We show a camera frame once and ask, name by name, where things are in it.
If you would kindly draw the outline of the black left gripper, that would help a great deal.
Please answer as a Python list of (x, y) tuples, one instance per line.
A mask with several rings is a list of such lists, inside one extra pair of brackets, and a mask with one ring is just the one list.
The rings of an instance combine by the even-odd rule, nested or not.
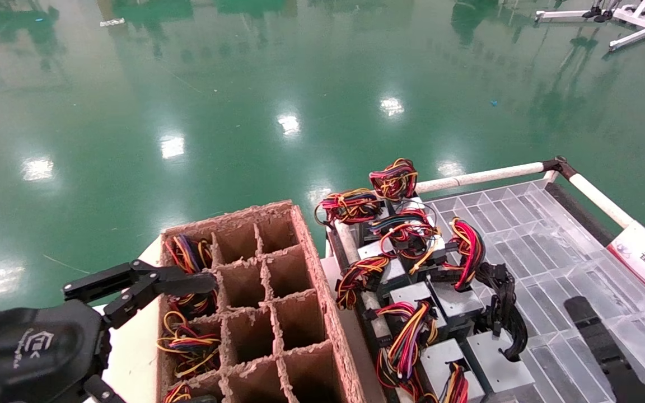
[(0, 311), (0, 402), (125, 403), (100, 375), (109, 329), (79, 301)]

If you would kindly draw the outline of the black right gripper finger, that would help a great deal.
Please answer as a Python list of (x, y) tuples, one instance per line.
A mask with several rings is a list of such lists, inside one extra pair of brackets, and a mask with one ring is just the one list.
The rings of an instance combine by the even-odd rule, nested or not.
[(574, 296), (565, 300), (563, 306), (606, 377), (616, 401), (645, 402), (645, 383), (588, 299)]

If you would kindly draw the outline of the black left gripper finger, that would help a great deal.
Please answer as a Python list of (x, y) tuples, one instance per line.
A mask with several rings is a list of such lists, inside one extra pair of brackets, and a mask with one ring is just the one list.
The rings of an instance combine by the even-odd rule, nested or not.
[(118, 293), (104, 308), (105, 323), (118, 329), (160, 295), (207, 296), (217, 288), (217, 280), (210, 273), (189, 275), (177, 266), (153, 267), (133, 260), (75, 280), (64, 286), (63, 295), (66, 301), (91, 303)]

